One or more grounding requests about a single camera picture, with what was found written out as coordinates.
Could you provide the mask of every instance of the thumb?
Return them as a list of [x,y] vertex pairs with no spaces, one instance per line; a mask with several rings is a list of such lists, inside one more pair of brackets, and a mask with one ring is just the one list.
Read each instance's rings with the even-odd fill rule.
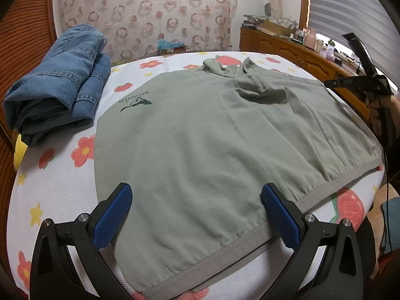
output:
[[400,100],[398,100],[395,96],[379,96],[373,100],[370,105],[373,108],[385,107],[389,108],[390,110],[400,110]]
[[196,300],[196,296],[191,291],[183,293],[177,300]]

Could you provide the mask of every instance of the window blind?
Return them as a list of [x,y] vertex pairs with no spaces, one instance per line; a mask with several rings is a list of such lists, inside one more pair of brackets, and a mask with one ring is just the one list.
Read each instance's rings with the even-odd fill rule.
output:
[[355,33],[375,66],[400,87],[400,35],[378,0],[310,0],[308,26],[345,46],[342,35]]

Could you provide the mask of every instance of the blue jeans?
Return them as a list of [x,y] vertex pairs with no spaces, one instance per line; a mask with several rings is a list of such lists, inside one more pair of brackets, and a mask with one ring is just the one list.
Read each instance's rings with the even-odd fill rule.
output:
[[5,119],[22,141],[35,146],[48,133],[90,123],[111,60],[101,54],[104,35],[88,25],[63,33],[41,63],[5,94]]

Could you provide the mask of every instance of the floral bedsheet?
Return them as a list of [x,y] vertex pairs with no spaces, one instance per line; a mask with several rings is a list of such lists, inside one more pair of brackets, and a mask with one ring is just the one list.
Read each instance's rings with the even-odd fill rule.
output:
[[[111,69],[92,125],[80,129],[61,131],[49,137],[36,148],[28,149],[14,183],[7,221],[7,251],[9,264],[17,287],[29,294],[31,260],[37,233],[45,218],[56,223],[74,220],[78,214],[91,212],[97,205],[94,168],[94,143],[98,118],[115,102],[163,72],[192,69],[208,58],[216,58],[223,65],[239,65],[250,57],[261,67],[286,74],[314,79],[305,70],[277,55],[245,52],[199,52],[166,57],[150,57]],[[350,109],[339,97],[347,109]],[[351,110],[355,121],[366,127]],[[358,228],[381,185],[383,167],[363,175],[321,202],[311,212],[320,221],[339,222],[350,218]],[[85,288],[97,294],[91,285],[73,247],[69,248],[77,272]],[[117,278],[133,299],[144,299],[125,281],[110,248],[102,254]],[[261,296],[289,260],[292,250],[281,239],[274,237],[268,250],[250,263],[197,292],[197,299],[246,300]],[[315,256],[303,284],[308,283],[317,271],[323,256],[320,249]]]

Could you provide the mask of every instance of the sage green garment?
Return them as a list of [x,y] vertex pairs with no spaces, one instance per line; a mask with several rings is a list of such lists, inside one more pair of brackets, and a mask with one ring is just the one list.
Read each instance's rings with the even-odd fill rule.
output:
[[371,131],[320,81],[249,58],[148,81],[101,116],[94,152],[99,201],[120,182],[132,187],[114,252],[151,300],[200,285],[275,234],[264,184],[307,211],[382,163]]

